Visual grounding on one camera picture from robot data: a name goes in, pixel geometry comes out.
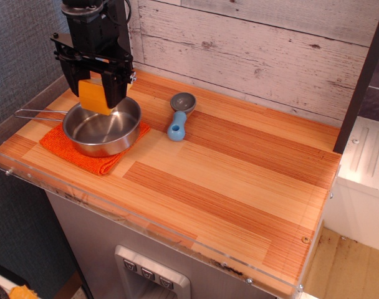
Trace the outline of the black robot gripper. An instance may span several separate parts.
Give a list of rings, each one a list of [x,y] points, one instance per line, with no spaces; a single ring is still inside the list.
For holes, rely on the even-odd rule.
[[[110,11],[63,11],[69,32],[54,32],[55,59],[74,95],[79,82],[90,73],[101,75],[108,108],[115,108],[127,96],[127,84],[136,80],[132,58],[117,43],[118,28]]]

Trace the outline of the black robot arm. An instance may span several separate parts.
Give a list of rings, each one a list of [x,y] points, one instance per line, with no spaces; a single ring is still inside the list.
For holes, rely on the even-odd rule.
[[[108,115],[136,75],[130,48],[130,1],[62,1],[69,33],[53,33],[55,58],[82,108]]]

